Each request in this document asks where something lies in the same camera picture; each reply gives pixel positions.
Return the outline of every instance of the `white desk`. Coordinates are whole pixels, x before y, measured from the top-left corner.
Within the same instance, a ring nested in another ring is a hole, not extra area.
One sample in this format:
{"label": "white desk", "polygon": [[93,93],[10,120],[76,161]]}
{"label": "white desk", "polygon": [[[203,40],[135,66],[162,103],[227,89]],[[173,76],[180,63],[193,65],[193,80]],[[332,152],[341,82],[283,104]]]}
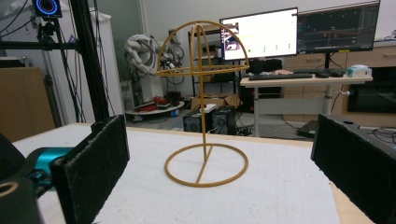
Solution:
{"label": "white desk", "polygon": [[[90,132],[87,125],[67,125],[14,146],[27,156],[38,147],[73,147]],[[202,143],[199,133],[128,128],[127,135],[131,160],[96,223],[372,223],[340,191],[333,191],[310,160],[312,143],[208,134],[207,142],[243,150],[249,167],[227,185],[197,189],[172,181],[163,166],[176,150]],[[212,152],[214,163],[206,167],[216,174],[227,174],[243,162],[228,154],[216,156]],[[197,158],[190,155],[176,161],[189,165]],[[186,167],[177,170],[188,176]],[[55,191],[45,193],[38,204],[45,223],[64,223]]]}
{"label": "white desk", "polygon": [[[295,79],[275,79],[275,80],[255,80],[249,81],[248,77],[244,77],[241,80],[241,86],[246,88],[254,88],[254,134],[256,137],[260,137],[259,129],[259,115],[260,115],[260,104],[259,101],[265,102],[265,99],[259,99],[259,88],[260,87],[288,87],[288,86],[326,86],[326,94],[324,99],[304,99],[301,101],[300,108],[302,108],[302,113],[308,113],[304,111],[307,105],[316,104],[318,111],[309,111],[309,113],[323,113],[330,115],[332,109],[332,85],[338,84],[362,84],[366,81],[372,81],[372,77],[348,77],[344,75],[343,77],[329,77],[329,78],[295,78]],[[270,101],[283,101],[283,106],[287,105],[290,101],[294,99],[269,99]],[[283,114],[285,110],[279,111],[279,114]]]}

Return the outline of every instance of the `keyboard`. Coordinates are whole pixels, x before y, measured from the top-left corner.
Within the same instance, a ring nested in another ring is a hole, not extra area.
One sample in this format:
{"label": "keyboard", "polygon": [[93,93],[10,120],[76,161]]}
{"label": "keyboard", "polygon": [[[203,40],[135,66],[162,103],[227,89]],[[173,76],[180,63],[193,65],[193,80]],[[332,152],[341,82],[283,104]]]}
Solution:
{"label": "keyboard", "polygon": [[310,74],[317,74],[317,73],[334,73],[334,72],[343,72],[347,71],[346,68],[295,68],[293,69],[294,74],[298,73],[310,73]]}
{"label": "keyboard", "polygon": [[309,73],[294,73],[289,75],[254,75],[249,77],[250,81],[257,80],[274,80],[274,79],[293,79],[293,78],[311,78],[313,75]]}

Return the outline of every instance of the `computer tower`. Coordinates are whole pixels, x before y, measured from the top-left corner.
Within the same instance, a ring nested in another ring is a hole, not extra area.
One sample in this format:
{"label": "computer tower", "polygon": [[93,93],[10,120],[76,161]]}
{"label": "computer tower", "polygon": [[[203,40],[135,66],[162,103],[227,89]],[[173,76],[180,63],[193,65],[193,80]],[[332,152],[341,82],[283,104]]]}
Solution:
{"label": "computer tower", "polygon": [[[210,113],[205,113],[205,128],[206,132],[212,129],[212,115],[213,111]],[[183,127],[184,132],[189,133],[201,133],[202,132],[202,114],[201,110],[197,109],[189,112],[183,117]]]}
{"label": "computer tower", "polygon": [[235,135],[235,106],[223,105],[212,114],[212,128],[215,133]]}

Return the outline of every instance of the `power strip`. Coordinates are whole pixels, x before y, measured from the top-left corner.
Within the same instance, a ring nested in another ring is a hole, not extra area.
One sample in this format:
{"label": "power strip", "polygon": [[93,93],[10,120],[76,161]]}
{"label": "power strip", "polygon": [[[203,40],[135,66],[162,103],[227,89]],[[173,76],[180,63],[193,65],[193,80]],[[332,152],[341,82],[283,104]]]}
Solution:
{"label": "power strip", "polygon": [[217,107],[217,105],[215,105],[215,104],[208,104],[208,105],[206,105],[206,106],[205,106],[205,113],[210,113],[210,112],[212,112],[213,110],[216,109],[216,107]]}

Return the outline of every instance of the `black metal pole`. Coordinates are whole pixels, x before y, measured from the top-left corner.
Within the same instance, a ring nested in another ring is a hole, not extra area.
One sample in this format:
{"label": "black metal pole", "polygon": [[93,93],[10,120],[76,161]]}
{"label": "black metal pole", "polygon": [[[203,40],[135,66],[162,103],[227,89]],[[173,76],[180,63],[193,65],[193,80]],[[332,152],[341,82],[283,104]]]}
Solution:
{"label": "black metal pole", "polygon": [[102,71],[87,0],[71,0],[73,18],[78,33],[78,49],[84,62],[95,120],[109,117]]}

